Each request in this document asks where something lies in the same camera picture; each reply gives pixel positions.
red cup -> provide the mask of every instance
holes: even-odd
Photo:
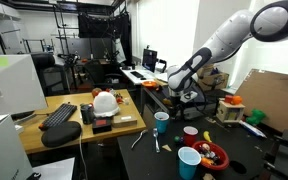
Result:
[[[196,141],[198,130],[192,126],[184,127],[184,144],[191,147]]]

blue cup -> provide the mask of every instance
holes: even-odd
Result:
[[[191,147],[182,147],[178,150],[178,157],[181,177],[185,180],[193,179],[196,166],[201,162],[200,154]]]
[[[169,115],[165,112],[157,112],[154,114],[156,120],[156,129],[158,133],[165,133]]]

white box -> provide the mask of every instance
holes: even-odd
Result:
[[[10,115],[0,116],[0,179],[23,180],[33,173]]]

hard hat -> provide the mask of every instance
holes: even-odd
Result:
[[[100,92],[94,99],[94,115],[96,117],[114,116],[120,111],[115,97],[106,91]]]

office chair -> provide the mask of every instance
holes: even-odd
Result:
[[[31,56],[45,96],[70,93],[65,68],[55,64],[52,54],[33,53]]]
[[[123,76],[117,73],[105,74],[103,66],[99,60],[91,60],[84,65],[93,88],[113,88],[124,89],[126,84],[121,83]],[[119,83],[114,83],[114,79],[118,79]]]

